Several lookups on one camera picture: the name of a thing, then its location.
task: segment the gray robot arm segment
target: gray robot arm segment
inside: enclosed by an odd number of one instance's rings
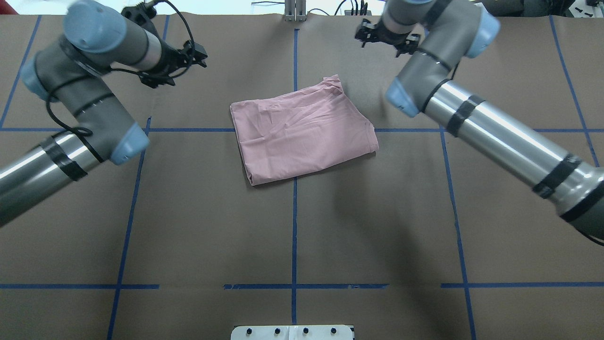
[[[147,13],[155,15],[152,6],[157,2],[141,3],[124,11],[139,11],[150,20]],[[101,80],[113,70],[112,63],[144,71],[137,75],[152,88],[164,83],[174,85],[169,74],[178,68],[188,69],[191,64],[205,67],[205,50],[193,42],[192,36],[183,50],[175,50],[156,36],[150,21],[143,26],[154,33],[109,7],[79,0],[64,18],[65,35],[21,69],[27,88],[43,100],[61,101],[79,127],[70,128],[58,121],[67,131],[47,138],[0,169],[0,226],[80,180],[105,160],[120,165],[147,148],[146,134]]]
[[[403,39],[414,24],[429,30],[386,97],[410,117],[420,111],[548,199],[578,231],[604,239],[604,171],[572,155],[447,78],[463,56],[478,56],[497,21],[466,0],[389,0],[376,30]],[[357,38],[364,42],[363,36]]]

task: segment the black cable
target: black cable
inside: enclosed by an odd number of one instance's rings
[[[596,243],[596,244],[604,247],[604,242],[596,239],[595,237],[591,236],[590,234],[586,234],[586,233],[582,232],[581,230],[577,229],[577,231],[580,232],[581,235],[587,237],[587,239],[590,240],[590,241],[592,241],[593,243]]]
[[[188,69],[191,67],[191,65],[193,65],[193,59],[195,58],[195,40],[193,39],[193,34],[191,33],[191,28],[189,27],[187,20],[182,15],[182,13],[176,8],[176,6],[174,6],[169,0],[159,0],[157,3],[160,3],[160,2],[165,2],[170,7],[172,7],[172,9],[174,9],[176,14],[181,18],[182,23],[185,24],[185,28],[187,29],[187,33],[189,34],[189,39],[191,41],[191,55],[188,58],[187,66],[185,67],[185,69],[182,72],[180,72],[174,76],[171,76],[171,75],[154,76],[154,75],[146,73],[146,72],[132,71],[132,70],[127,70],[125,68],[111,68],[110,69],[111,71],[119,71],[119,72],[125,72],[125,73],[130,73],[130,74],[136,74],[137,76],[151,78],[151,79],[169,80],[169,79],[174,79],[174,78],[178,78],[178,77],[182,76],[183,74],[185,74],[188,71]]]
[[[185,67],[185,69],[174,75],[168,75],[168,76],[154,76],[152,74],[148,74],[146,72],[142,72],[142,71],[132,71],[132,70],[128,70],[125,68],[110,68],[111,71],[118,71],[118,72],[125,72],[125,73],[130,73],[130,74],[136,74],[137,76],[142,76],[142,77],[146,77],[146,78],[152,78],[152,79],[161,79],[161,80],[169,80],[169,79],[174,79],[174,78],[178,78],[180,76],[182,76],[183,74],[185,74],[189,68],[191,68],[191,66],[193,65],[193,59],[195,58],[195,40],[193,39],[193,33],[191,33],[191,28],[188,25],[187,20],[185,19],[185,17],[182,15],[182,13],[176,8],[176,6],[174,6],[174,4],[172,4],[169,0],[158,0],[155,2],[155,4],[158,4],[160,2],[165,2],[166,4],[168,4],[170,7],[172,7],[172,9],[174,9],[174,11],[176,12],[176,14],[181,18],[182,22],[185,24],[185,27],[187,28],[187,33],[189,34],[189,38],[191,41],[191,55],[188,58],[187,61],[187,66]],[[73,78],[55,88],[53,88],[49,93],[48,96],[46,98],[46,111],[48,112],[48,115],[50,116],[50,118],[57,123],[59,126],[61,126],[63,129],[77,135],[77,136],[81,136],[81,137],[89,137],[92,136],[92,130],[88,129],[88,128],[82,128],[82,127],[75,127],[72,128],[71,126],[63,123],[59,118],[57,118],[57,116],[55,116],[55,114],[53,113],[52,109],[50,108],[50,101],[52,100],[52,98],[54,97],[54,94],[60,90],[61,88],[78,82],[80,80],[83,79],[87,79],[87,78],[92,78],[92,76],[87,75],[87,76],[81,76],[81,77],[76,77]]]
[[[71,126],[63,123],[59,118],[57,118],[57,116],[54,115],[52,109],[50,108],[50,101],[52,100],[52,98],[54,97],[54,94],[60,90],[61,88],[73,84],[75,82],[79,82],[80,80],[84,80],[84,79],[92,79],[92,76],[90,75],[85,75],[85,76],[80,76],[80,77],[76,77],[73,78],[67,82],[64,82],[61,85],[56,86],[55,88],[53,88],[49,93],[48,96],[46,97],[46,111],[48,112],[48,115],[50,116],[50,118],[57,123],[60,127],[62,127],[63,129],[73,133],[76,136],[82,136],[82,137],[89,137],[92,136],[92,130],[88,129],[88,128],[82,128],[82,127],[75,127],[72,128]]]
[[[459,67],[459,63],[457,63],[457,65],[455,65],[455,68],[453,69],[453,74],[451,75],[451,80],[453,80],[453,78],[455,77],[455,73],[457,72],[458,67]]]
[[[312,12],[312,11],[321,11],[321,12],[323,12],[323,13],[325,13],[325,14],[329,15],[329,14],[328,14],[326,11],[324,11],[324,10],[322,10],[322,9],[320,9],[320,8],[313,8],[313,9],[309,10],[309,11],[308,11],[308,13],[310,13],[310,12]]]
[[[342,0],[342,2],[340,2],[340,5],[338,5],[338,8],[336,8],[336,13],[334,13],[333,15],[338,15],[338,11],[339,11],[340,7],[342,7],[342,5],[344,5],[345,2],[346,2],[346,0]]]

